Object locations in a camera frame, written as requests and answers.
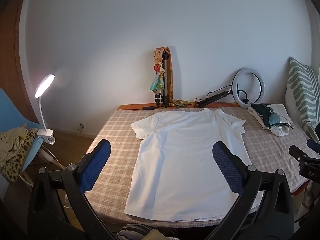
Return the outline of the white t-shirt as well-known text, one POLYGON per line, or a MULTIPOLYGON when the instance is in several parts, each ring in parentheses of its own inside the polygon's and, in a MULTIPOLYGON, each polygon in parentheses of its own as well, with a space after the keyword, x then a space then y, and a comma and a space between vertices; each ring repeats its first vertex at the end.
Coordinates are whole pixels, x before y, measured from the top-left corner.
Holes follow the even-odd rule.
POLYGON ((221 141, 250 165, 244 125, 221 109, 158 112, 132 123, 140 147, 124 212, 158 221, 224 217, 237 195, 212 149, 221 141))

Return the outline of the folded teal and cream clothes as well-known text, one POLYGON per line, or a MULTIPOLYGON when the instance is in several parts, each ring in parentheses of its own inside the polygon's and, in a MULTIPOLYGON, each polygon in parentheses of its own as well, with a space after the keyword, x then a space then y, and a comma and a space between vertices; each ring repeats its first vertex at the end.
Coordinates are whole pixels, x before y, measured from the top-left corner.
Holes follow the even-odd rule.
POLYGON ((293 122, 282 104, 251 104, 247 111, 256 118, 263 129, 269 130, 277 137, 289 135, 293 129, 293 122))

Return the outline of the leopard print clothes pile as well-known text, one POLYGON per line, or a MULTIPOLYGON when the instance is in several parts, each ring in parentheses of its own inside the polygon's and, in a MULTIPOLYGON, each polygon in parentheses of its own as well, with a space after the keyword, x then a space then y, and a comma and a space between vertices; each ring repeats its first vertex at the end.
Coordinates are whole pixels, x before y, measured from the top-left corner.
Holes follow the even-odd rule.
POLYGON ((8 182, 18 180, 38 130, 16 127, 1 132, 1 175, 8 182))

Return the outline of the checkered beige bed blanket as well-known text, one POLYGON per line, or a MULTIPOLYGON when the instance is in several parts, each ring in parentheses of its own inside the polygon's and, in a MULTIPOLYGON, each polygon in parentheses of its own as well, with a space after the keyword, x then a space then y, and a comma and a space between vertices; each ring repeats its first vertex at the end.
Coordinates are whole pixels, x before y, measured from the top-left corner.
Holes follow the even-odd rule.
MULTIPOLYGON (((297 124, 293 124, 289 135, 276 137, 268 130, 263 129, 246 109, 223 107, 222 111, 245 120, 245 133, 242 138, 251 162, 259 171, 273 172, 278 168, 283 169, 291 192, 295 192, 307 182, 306 178, 299 175, 299 164, 289 155, 289 147, 296 145, 313 158, 319 158, 319 155, 307 147, 308 136, 297 124)), ((215 225, 220 221, 219 217, 188 222, 180 220, 165 222, 133 217, 124 212, 140 146, 140 140, 137 139, 130 125, 135 121, 162 112, 162 109, 149 111, 120 109, 111 115, 88 149, 91 152, 103 139, 108 140, 111 144, 111 155, 93 189, 86 193, 86 197, 103 220, 142 223, 167 228, 215 225)))

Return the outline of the green striped white pillow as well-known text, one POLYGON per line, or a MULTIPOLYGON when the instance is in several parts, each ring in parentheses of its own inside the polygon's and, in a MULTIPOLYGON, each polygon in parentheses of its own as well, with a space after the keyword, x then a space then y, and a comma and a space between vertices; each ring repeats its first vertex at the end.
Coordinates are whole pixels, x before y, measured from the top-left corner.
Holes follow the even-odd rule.
POLYGON ((293 122, 319 143, 319 83, 311 67, 289 57, 285 107, 293 122))

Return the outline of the white clip desk lamp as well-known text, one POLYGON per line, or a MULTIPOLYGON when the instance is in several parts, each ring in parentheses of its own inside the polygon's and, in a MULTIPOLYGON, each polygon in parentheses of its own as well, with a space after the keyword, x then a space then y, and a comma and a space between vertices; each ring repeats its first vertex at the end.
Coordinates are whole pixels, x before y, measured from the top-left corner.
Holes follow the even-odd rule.
POLYGON ((46 114, 44 110, 44 96, 47 93, 47 90, 51 87, 55 80, 55 75, 50 73, 45 76, 42 81, 38 84, 37 88, 35 89, 35 99, 37 100, 38 107, 39 107, 39 114, 42 128, 39 129, 37 135, 43 139, 44 142, 53 145, 56 141, 54 137, 54 131, 52 128, 49 128, 46 120, 46 114))

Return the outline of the blue chair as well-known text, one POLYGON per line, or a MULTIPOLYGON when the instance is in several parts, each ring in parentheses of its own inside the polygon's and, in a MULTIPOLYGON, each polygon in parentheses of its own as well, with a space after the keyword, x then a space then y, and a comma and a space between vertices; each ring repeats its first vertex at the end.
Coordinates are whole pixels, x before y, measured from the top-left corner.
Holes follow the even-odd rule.
MULTIPOLYGON (((15 107, 15 105, 12 103, 3 89, 0 89, 0 116, 1 132, 6 132, 16 127, 22 127, 23 124, 27 124, 27 128, 42 128, 40 124, 26 119, 15 107)), ((22 172, 33 161, 39 149, 41 148, 42 143, 43 138, 38 139, 38 136, 36 136, 25 159, 24 165, 22 167, 22 172)))

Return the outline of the black folded tripod stand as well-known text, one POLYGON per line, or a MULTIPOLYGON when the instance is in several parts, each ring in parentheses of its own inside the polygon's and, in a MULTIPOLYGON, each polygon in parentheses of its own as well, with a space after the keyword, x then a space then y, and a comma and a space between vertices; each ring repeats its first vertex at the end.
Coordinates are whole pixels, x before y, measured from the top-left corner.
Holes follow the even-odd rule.
POLYGON ((210 96, 206 99, 203 99, 203 100, 200 100, 199 102, 196 103, 196 106, 198 108, 204 108, 205 106, 213 103, 213 102, 216 102, 220 99, 223 99, 225 98, 226 96, 228 96, 230 94, 230 92, 228 90, 226 91, 223 91, 221 93, 218 93, 218 94, 215 94, 214 96, 210 96))

